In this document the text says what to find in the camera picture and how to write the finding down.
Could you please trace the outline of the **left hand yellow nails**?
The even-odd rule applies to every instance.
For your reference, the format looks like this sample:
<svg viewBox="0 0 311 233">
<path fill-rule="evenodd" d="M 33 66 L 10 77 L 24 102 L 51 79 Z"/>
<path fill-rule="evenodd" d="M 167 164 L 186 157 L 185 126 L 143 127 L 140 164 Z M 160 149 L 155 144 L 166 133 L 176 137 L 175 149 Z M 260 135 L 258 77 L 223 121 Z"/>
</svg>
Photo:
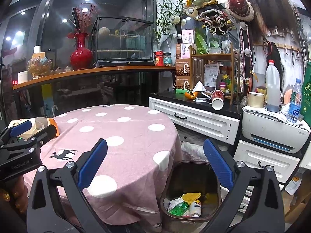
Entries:
<svg viewBox="0 0 311 233">
<path fill-rule="evenodd" d="M 1 189 L 1 201 L 10 202 L 11 199 L 15 201 L 15 208 L 21 214 L 25 214 L 28 207 L 28 188 L 23 175 L 16 179 L 10 191 Z"/>
</svg>

